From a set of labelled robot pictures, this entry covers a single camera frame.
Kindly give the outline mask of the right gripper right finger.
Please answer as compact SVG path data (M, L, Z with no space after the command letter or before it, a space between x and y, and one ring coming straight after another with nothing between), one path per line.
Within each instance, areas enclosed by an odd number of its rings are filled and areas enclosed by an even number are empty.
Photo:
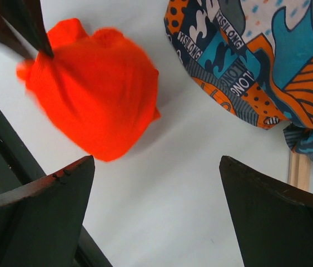
M230 156L219 170L244 266L313 266L313 194Z

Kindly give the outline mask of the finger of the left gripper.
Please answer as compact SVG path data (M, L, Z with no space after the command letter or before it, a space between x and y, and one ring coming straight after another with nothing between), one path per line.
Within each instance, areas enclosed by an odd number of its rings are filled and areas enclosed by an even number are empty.
M10 48L26 60L33 56L13 33L11 27L28 39L31 23L28 21L28 10L24 5L0 5L0 44Z
M43 23L40 0L12 1L15 22L14 29L37 51L42 51L49 58L53 58L53 49L48 40Z

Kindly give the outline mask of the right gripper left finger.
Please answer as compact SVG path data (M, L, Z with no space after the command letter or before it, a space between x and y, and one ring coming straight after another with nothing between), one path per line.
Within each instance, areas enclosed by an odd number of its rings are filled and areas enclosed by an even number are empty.
M0 266L72 266L94 173L85 156L0 194Z

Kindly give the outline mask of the bright orange shorts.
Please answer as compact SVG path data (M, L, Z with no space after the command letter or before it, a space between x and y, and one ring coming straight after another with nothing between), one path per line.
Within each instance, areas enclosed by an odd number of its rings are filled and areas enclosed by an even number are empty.
M158 75L146 52L121 31L88 34L77 18L58 22L40 52L16 68L18 79L51 123L96 159L125 155L160 118Z

